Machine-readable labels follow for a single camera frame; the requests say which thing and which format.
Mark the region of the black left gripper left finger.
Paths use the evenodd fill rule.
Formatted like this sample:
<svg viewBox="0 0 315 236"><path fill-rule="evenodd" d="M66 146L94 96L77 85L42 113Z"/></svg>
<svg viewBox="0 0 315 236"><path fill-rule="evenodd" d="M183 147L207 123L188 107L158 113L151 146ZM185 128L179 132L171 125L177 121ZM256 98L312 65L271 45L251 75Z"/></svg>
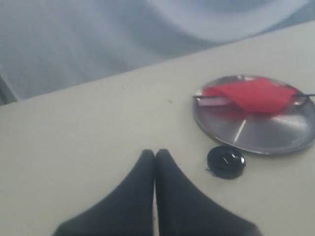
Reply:
<svg viewBox="0 0 315 236"><path fill-rule="evenodd" d="M151 236L155 155L145 149L125 179L103 200L60 224L56 236Z"/></svg>

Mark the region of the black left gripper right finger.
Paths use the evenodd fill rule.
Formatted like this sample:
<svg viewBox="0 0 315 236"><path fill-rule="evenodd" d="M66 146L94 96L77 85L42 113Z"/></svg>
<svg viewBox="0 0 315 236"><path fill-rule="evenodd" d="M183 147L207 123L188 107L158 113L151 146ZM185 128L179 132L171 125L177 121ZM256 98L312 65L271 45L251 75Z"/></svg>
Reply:
<svg viewBox="0 0 315 236"><path fill-rule="evenodd" d="M158 227L161 236L257 236L252 222L221 207L181 171L166 149L155 159Z"/></svg>

